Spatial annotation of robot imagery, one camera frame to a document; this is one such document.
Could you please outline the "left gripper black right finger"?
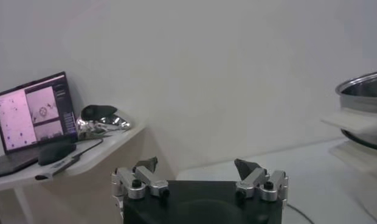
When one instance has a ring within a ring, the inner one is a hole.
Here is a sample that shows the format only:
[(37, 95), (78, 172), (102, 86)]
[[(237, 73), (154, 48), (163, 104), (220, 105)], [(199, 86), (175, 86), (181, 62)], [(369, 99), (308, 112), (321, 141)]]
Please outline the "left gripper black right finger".
[(235, 184), (238, 201), (259, 196), (263, 201), (288, 201), (288, 176), (284, 170), (273, 173), (259, 164), (242, 159), (234, 160), (241, 180)]

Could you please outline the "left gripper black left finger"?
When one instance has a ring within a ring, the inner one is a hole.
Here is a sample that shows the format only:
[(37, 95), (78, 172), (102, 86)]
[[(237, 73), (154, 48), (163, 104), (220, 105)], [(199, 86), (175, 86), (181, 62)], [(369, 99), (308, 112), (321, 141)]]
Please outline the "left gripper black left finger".
[(131, 169), (116, 168), (111, 174), (112, 196), (118, 199), (128, 197), (132, 200), (145, 198), (148, 190), (151, 196), (164, 200), (170, 195), (168, 181), (158, 177), (154, 172), (158, 158), (138, 161)]

